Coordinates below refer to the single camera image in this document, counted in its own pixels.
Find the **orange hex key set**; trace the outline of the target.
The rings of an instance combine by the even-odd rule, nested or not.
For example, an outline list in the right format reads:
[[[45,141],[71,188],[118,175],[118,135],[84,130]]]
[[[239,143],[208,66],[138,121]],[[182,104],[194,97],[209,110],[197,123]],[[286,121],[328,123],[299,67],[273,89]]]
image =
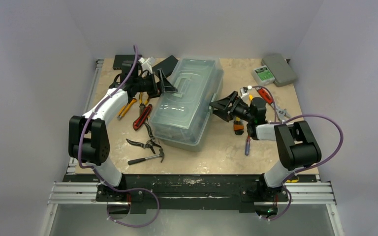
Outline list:
[[[235,118],[233,120],[233,130],[235,135],[243,135],[244,133],[244,123],[241,119]]]

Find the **translucent green tool box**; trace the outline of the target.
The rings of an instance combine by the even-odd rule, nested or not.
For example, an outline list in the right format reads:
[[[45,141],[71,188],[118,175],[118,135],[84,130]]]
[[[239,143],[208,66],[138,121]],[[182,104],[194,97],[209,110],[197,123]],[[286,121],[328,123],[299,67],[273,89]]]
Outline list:
[[[218,58],[181,58],[168,78],[177,92],[162,95],[151,112],[154,137],[171,147],[201,151],[223,74]]]

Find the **red black utility knife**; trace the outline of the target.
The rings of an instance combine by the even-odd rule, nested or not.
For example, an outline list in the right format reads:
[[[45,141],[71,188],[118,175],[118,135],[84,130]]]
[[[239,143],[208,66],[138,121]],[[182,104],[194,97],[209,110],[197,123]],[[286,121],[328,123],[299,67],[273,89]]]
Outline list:
[[[135,131],[138,130],[145,123],[152,111],[152,107],[152,104],[140,105],[139,117],[132,123],[132,128]]]

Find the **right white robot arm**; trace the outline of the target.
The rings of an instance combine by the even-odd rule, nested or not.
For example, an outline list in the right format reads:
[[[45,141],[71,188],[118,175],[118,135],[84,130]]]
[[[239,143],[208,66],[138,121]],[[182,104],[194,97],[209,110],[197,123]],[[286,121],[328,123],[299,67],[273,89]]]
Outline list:
[[[274,141],[279,160],[259,177],[256,193],[268,200],[280,191],[289,175],[301,167],[311,167],[321,161],[320,147],[306,121],[294,123],[269,123],[266,119],[266,101],[254,97],[249,104],[238,92],[211,102],[213,114],[229,122],[239,118],[247,122],[248,136],[256,141]]]

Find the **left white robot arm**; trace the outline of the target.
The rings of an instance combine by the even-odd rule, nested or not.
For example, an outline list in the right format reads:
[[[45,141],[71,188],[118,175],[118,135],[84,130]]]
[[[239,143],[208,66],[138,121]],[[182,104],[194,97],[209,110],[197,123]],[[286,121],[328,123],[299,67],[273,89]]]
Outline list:
[[[114,77],[101,100],[83,115],[69,120],[69,156],[78,161],[81,169],[92,170],[114,201],[123,200],[131,189],[126,187],[123,174],[110,159],[107,126],[119,113],[125,112],[136,95],[146,93],[148,98],[157,98],[176,92],[167,79],[176,64],[176,58],[157,65],[145,58],[124,61],[120,74]]]

